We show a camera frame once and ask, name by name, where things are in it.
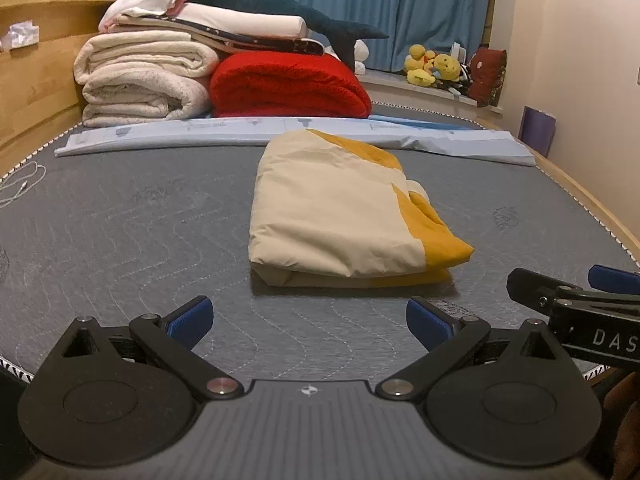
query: purple object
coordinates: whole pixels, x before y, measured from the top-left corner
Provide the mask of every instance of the purple object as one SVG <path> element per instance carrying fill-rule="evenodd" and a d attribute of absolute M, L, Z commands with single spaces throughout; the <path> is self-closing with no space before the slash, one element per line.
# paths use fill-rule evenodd
<path fill-rule="evenodd" d="M 556 118 L 540 110 L 524 107 L 518 138 L 540 155 L 547 156 L 556 132 Z"/>

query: gray mattress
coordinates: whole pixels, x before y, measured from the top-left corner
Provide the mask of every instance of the gray mattress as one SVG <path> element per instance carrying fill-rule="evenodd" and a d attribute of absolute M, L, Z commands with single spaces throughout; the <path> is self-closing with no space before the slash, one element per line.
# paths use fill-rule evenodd
<path fill-rule="evenodd" d="M 35 159 L 47 176 L 0 209 L 0 354 L 35 372 L 71 320 L 122 325 L 198 294 L 216 307 L 195 351 L 251 378 L 372 382 L 424 354 L 404 307 L 420 294 L 455 316 L 516 328 L 514 267 L 586 286 L 596 263 L 635 270 L 625 250 L 537 168 L 395 152 L 459 237 L 476 248 L 452 285 L 298 290 L 252 276 L 247 241 L 262 148 L 216 147 Z M 580 363 L 583 371 L 591 366 Z"/>

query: hand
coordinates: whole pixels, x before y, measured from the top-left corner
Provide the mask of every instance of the hand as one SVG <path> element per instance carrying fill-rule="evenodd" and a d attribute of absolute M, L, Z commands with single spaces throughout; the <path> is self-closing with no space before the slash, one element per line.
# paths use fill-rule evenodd
<path fill-rule="evenodd" d="M 626 409 L 614 444 L 611 480 L 640 480 L 640 373 L 620 381 L 605 397 L 604 409 Z"/>

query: metal screw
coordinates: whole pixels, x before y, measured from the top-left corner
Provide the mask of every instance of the metal screw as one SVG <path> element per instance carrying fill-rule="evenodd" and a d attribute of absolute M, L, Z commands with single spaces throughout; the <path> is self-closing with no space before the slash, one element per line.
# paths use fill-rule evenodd
<path fill-rule="evenodd" d="M 386 394 L 396 397 L 410 394 L 414 389 L 414 386 L 404 379 L 389 379 L 382 383 L 382 391 Z"/>
<path fill-rule="evenodd" d="M 228 395 L 238 389 L 238 381 L 231 377 L 216 377 L 207 383 L 207 390 L 212 394 Z"/>

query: folded red blanket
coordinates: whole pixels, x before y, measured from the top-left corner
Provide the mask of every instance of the folded red blanket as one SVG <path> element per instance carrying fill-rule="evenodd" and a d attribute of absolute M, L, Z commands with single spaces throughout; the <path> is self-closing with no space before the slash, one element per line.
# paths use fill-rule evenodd
<path fill-rule="evenodd" d="M 216 68 L 209 96 L 219 117 L 371 114 L 371 100 L 356 76 L 328 54 L 233 54 Z"/>

